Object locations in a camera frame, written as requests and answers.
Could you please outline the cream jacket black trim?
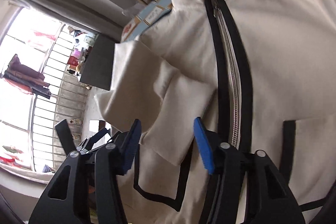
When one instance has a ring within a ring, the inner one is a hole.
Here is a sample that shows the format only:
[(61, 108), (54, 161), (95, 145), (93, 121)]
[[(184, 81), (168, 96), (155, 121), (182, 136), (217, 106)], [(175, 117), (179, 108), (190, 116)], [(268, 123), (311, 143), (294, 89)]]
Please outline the cream jacket black trim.
[(335, 223), (335, 0), (171, 0), (171, 11), (116, 44), (111, 87), (96, 97), (119, 131), (141, 121), (130, 223), (201, 223), (211, 177), (194, 137), (263, 150), (304, 223)]

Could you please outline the hanging dark clothes pile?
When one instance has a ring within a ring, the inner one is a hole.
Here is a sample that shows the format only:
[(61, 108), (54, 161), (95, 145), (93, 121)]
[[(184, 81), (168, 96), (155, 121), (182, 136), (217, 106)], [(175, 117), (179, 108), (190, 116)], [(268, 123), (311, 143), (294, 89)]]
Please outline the hanging dark clothes pile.
[(13, 55), (1, 77), (25, 94), (51, 98), (50, 84), (45, 82), (44, 74), (23, 65), (17, 54)]

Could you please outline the metal window railing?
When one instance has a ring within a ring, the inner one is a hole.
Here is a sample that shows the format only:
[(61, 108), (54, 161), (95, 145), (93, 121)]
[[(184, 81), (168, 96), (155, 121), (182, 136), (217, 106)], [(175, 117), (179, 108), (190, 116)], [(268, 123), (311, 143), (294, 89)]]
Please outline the metal window railing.
[(66, 120), (74, 144), (81, 142), (88, 91), (67, 63), (74, 49), (75, 38), (63, 24), (42, 66), (51, 96), (37, 96), (33, 103), (31, 140), (33, 170), (37, 172), (45, 165), (58, 169), (66, 157), (55, 130), (57, 123)]

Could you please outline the dark grey cabinet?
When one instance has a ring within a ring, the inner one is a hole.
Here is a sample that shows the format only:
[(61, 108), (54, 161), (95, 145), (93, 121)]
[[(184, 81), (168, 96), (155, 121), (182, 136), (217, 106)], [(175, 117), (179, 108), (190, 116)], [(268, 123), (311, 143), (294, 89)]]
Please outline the dark grey cabinet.
[(81, 66), (80, 82), (103, 90), (110, 90), (113, 72), (114, 49), (119, 42), (105, 35), (98, 35)]

